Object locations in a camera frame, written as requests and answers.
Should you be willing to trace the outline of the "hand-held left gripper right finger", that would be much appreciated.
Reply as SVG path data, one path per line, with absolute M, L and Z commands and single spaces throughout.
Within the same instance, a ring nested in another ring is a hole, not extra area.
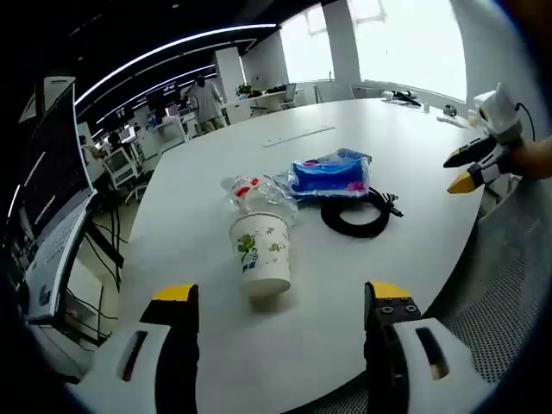
M 408 291 L 368 281 L 364 297 L 369 412 L 471 413 L 492 392 L 469 348 Z

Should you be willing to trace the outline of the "person's right hand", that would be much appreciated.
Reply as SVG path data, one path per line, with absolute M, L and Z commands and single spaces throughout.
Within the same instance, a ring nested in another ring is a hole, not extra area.
M 530 179 L 549 179 L 552 176 L 551 137 L 521 141 L 511 150 L 511 172 Z

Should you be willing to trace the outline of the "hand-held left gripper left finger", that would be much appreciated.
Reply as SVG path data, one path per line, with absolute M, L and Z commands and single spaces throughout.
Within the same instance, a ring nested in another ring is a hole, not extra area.
M 137 323 L 125 323 L 71 387 L 90 413 L 196 413 L 199 290 L 170 285 Z

